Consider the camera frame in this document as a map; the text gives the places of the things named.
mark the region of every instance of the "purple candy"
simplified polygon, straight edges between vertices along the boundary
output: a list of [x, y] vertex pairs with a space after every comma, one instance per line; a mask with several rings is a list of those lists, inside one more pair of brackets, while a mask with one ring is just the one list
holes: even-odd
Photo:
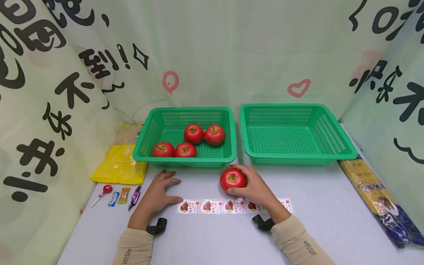
[[131, 208], [132, 208], [132, 207], [134, 207], [134, 205], [136, 205], [136, 204], [137, 204], [138, 198], [140, 197], [140, 189], [141, 189], [141, 186], [138, 186], [138, 187], [135, 189], [134, 194], [133, 194], [133, 196], [132, 196], [132, 198], [131, 198], [131, 203], [130, 203], [130, 205], [128, 206], [128, 211], [130, 211], [130, 210], [131, 210]]

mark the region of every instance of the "hand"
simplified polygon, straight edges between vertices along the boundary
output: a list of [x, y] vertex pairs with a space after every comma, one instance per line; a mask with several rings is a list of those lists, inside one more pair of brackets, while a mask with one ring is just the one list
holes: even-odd
[[151, 216], [162, 210], [168, 204], [177, 204], [183, 201], [179, 196], [168, 196], [165, 187], [169, 184], [179, 184], [180, 179], [172, 178], [175, 171], [166, 172], [162, 170], [157, 174], [149, 188], [146, 190], [134, 213], [131, 215], [128, 227], [133, 229], [146, 230]]
[[229, 194], [245, 197], [254, 204], [264, 206], [275, 224], [291, 216], [252, 166], [231, 165], [231, 167], [243, 172], [248, 179], [248, 183], [246, 188], [229, 188]]

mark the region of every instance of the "beige sleeve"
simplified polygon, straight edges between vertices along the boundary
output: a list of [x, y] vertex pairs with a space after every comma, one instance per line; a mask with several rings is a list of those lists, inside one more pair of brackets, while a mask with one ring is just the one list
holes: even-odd
[[274, 225], [271, 232], [292, 265], [335, 265], [296, 216]]
[[153, 235], [145, 230], [127, 228], [117, 246], [112, 265], [148, 265], [152, 257]]

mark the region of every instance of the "spaghetti package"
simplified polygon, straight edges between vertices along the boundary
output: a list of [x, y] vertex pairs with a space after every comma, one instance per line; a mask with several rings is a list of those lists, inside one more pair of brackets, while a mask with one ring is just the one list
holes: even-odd
[[424, 246], [424, 237], [418, 228], [359, 155], [354, 160], [338, 163], [397, 248], [411, 243]]

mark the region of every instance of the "black wrist strap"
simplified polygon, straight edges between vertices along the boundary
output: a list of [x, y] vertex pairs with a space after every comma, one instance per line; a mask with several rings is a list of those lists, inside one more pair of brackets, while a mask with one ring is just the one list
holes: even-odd
[[252, 221], [260, 231], [270, 231], [271, 228], [274, 226], [274, 222], [271, 218], [264, 221], [260, 215], [256, 215], [255, 217], [253, 217]]
[[148, 226], [146, 231], [151, 235], [157, 235], [157, 234], [163, 233], [165, 232], [167, 223], [168, 223], [168, 220], [161, 217], [158, 219], [158, 222], [155, 226]]

